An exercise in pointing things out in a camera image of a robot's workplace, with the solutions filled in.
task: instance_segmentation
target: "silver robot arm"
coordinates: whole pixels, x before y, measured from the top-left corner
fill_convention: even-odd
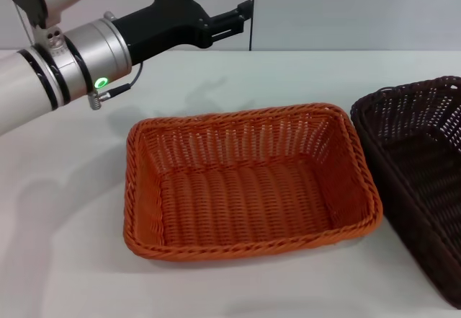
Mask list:
[[[0,135],[84,95],[91,109],[130,89],[98,89],[132,66],[179,44],[209,48],[243,32],[251,1],[210,17],[193,0],[154,0],[120,19],[103,18],[63,33],[61,13],[80,0],[12,0],[27,14],[35,44],[0,60]]]

